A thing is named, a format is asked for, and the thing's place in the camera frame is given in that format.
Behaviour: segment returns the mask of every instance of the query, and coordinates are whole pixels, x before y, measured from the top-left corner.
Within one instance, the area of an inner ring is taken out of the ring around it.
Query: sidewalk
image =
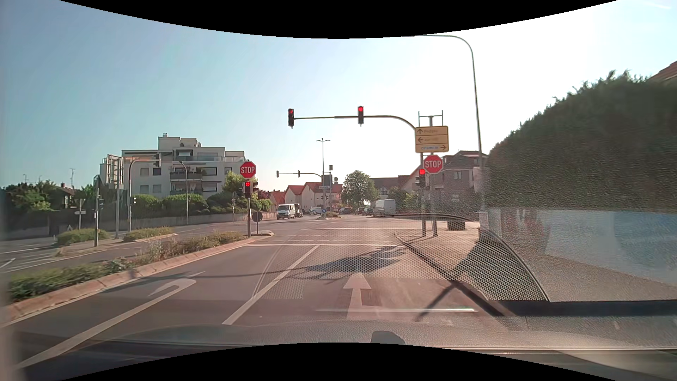
[[[397,236],[438,271],[471,284],[489,299],[543,300],[538,285],[551,302],[677,299],[677,287],[665,283],[513,247],[536,284],[499,241],[480,242],[476,226],[467,225],[465,231],[440,228],[438,237],[432,237],[430,230],[427,237],[411,230]]]

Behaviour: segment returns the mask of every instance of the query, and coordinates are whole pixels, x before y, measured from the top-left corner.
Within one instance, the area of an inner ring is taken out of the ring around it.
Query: sky
[[[620,0],[468,31],[482,151],[584,81],[677,60],[677,0]],[[410,127],[394,119],[296,117],[444,114],[450,152],[477,150],[468,47],[441,37],[292,39],[165,24],[54,0],[3,0],[0,186],[25,178],[81,187],[107,154],[154,149],[162,133],[244,151],[259,188],[355,170],[410,174]],[[428,119],[421,119],[427,125]]]

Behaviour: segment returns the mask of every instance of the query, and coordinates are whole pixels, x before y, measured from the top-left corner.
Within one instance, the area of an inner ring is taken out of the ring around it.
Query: grass
[[[58,246],[68,246],[73,243],[86,242],[94,240],[94,229],[80,229],[63,232],[56,236]],[[99,229],[99,239],[109,239],[110,234],[107,231]]]
[[[151,244],[145,252],[132,258],[118,258],[101,264],[91,263],[66,268],[50,268],[34,273],[14,275],[9,281],[9,292],[12,302],[19,302],[106,275],[225,245],[226,243],[241,241],[245,238],[238,232],[225,232],[183,241],[170,241],[164,244],[156,242]]]
[[[124,242],[131,242],[136,239],[143,239],[143,238],[150,238],[150,237],[157,237],[159,235],[167,235],[174,233],[174,229],[168,228],[168,227],[161,227],[161,228],[143,228],[143,229],[137,229],[137,230],[132,230],[131,232],[127,233],[125,235],[125,238],[123,238]]]

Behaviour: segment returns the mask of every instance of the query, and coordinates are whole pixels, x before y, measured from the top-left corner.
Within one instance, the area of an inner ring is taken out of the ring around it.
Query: yellow direction sign
[[[449,127],[417,127],[414,130],[416,153],[449,152]]]

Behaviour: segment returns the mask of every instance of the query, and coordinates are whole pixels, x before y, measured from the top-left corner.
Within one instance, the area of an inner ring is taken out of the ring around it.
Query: street lamp
[[[179,164],[183,166],[185,172],[185,224],[188,225],[188,168],[179,160]]]
[[[477,162],[479,163],[479,171],[480,171],[480,180],[482,181],[481,186],[481,192],[480,192],[480,199],[481,199],[481,212],[484,212],[486,209],[485,206],[485,196],[484,196],[484,160],[482,157],[482,138],[479,130],[479,106],[477,105],[477,78],[475,76],[475,54],[473,53],[473,48],[470,46],[468,41],[465,41],[459,36],[454,36],[454,35],[418,35],[418,36],[410,36],[410,37],[451,37],[454,39],[459,39],[468,45],[468,48],[470,49],[470,57],[473,62],[473,85],[475,86],[475,117],[477,118],[477,148],[479,149],[478,155],[477,155]]]
[[[326,197],[327,197],[327,190],[324,188],[324,142],[331,142],[331,140],[325,140],[322,138],[321,140],[316,140],[316,142],[322,142],[322,181],[320,184],[322,184],[322,206],[326,208]]]

